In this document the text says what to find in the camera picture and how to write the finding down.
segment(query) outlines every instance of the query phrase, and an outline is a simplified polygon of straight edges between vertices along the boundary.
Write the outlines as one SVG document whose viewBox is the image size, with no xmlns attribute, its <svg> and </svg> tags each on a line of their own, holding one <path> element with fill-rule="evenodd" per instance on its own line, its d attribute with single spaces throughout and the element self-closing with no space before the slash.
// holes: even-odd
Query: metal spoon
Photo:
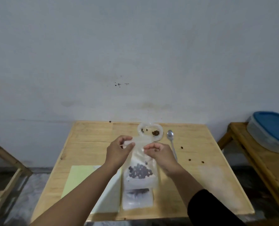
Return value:
<svg viewBox="0 0 279 226">
<path fill-rule="evenodd" d="M 173 138 L 174 138 L 174 133 L 172 132 L 172 130 L 169 130 L 168 133 L 167 133 L 167 138 L 168 140 L 171 141 L 171 144 L 172 144 L 172 152 L 173 152 L 173 155 L 177 161 L 177 155 L 176 155 L 176 152 L 175 152 L 175 149 L 174 149 L 174 146 L 173 146 Z"/>
</svg>

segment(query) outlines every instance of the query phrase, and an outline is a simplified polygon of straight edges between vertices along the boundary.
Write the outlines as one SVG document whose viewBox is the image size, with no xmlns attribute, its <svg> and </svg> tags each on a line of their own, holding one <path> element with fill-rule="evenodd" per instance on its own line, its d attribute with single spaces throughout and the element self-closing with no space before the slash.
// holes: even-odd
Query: brown granule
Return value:
<svg viewBox="0 0 279 226">
<path fill-rule="evenodd" d="M 154 132 L 152 132 L 152 135 L 153 135 L 153 136 L 158 136 L 158 135 L 159 135 L 159 131 L 158 131 L 158 130 L 155 130 Z"/>
</svg>

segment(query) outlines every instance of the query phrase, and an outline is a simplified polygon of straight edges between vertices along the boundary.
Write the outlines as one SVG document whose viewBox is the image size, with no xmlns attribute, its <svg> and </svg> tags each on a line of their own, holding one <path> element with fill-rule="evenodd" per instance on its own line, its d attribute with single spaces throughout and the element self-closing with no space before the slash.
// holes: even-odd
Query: spoon handle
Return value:
<svg viewBox="0 0 279 226">
<path fill-rule="evenodd" d="M 171 144 L 172 144 L 172 152 L 173 152 L 173 155 L 177 161 L 177 155 L 176 155 L 176 152 L 175 152 L 175 149 L 174 149 L 174 145 L 173 145 L 173 141 L 171 140 Z"/>
</svg>

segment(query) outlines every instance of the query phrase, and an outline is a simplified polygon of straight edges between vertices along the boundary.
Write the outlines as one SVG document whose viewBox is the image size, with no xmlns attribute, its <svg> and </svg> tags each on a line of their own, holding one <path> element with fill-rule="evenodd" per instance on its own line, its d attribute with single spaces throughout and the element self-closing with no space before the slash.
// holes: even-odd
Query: blue lid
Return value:
<svg viewBox="0 0 279 226">
<path fill-rule="evenodd" d="M 279 141 L 279 113 L 255 112 L 253 117 L 268 134 Z"/>
</svg>

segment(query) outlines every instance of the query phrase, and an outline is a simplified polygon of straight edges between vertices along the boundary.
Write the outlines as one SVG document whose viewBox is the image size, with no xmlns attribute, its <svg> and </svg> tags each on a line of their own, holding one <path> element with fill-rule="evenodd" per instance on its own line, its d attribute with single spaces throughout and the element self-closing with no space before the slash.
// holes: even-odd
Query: wooden tabletop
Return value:
<svg viewBox="0 0 279 226">
<path fill-rule="evenodd" d="M 233 139 L 238 140 L 242 150 L 279 204 L 279 153 L 267 150 L 248 133 L 247 123 L 230 123 Z"/>
<path fill-rule="evenodd" d="M 251 214 L 254 209 L 228 165 L 216 141 L 205 125 L 160 124 L 174 131 L 178 162 L 206 189 L 235 214 Z M 77 121 L 41 194 L 31 221 L 61 198 L 73 165 L 101 165 L 106 148 L 119 135 L 137 136 L 138 123 Z M 170 144 L 166 137 L 161 143 Z M 187 217 L 187 209 L 171 179 L 159 169 L 159 187 L 153 189 L 154 206 L 123 210 L 119 213 L 90 214 L 89 221 L 133 220 Z"/>
</svg>

